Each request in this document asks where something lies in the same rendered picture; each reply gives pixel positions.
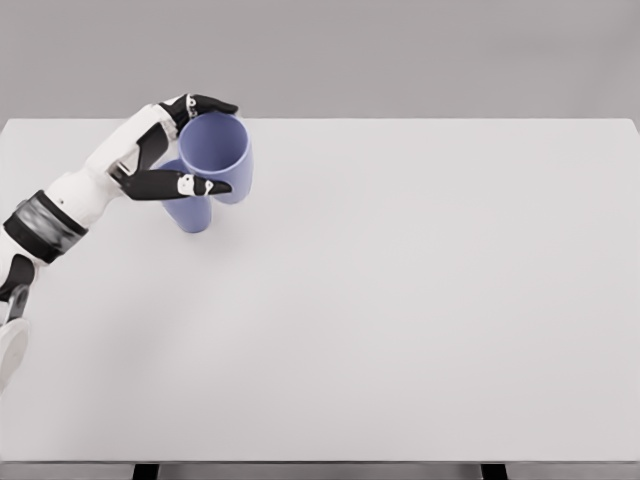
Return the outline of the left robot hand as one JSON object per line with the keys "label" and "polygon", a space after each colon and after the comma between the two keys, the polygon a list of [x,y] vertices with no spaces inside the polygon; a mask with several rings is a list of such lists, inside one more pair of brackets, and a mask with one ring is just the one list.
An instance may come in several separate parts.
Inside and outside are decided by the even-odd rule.
{"label": "left robot hand", "polygon": [[147,104],[89,155],[85,168],[105,189],[136,201],[230,194],[226,181],[152,168],[191,121],[211,112],[235,114],[238,107],[192,93]]}

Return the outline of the blue plastic cup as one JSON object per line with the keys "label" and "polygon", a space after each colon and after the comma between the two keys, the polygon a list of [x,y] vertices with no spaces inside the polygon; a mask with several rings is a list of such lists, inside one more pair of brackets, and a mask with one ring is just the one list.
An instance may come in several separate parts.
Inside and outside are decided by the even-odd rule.
{"label": "blue plastic cup", "polygon": [[167,161],[158,169],[180,172],[178,190],[180,193],[187,193],[184,198],[163,200],[161,204],[165,211],[185,232],[204,231],[211,223],[211,204],[209,197],[205,195],[205,181],[197,180],[180,159]]}
{"label": "blue plastic cup", "polygon": [[237,204],[250,193],[254,158],[249,131],[236,116],[212,112],[187,123],[178,138],[179,158],[190,173],[231,186],[217,194],[221,203]]}

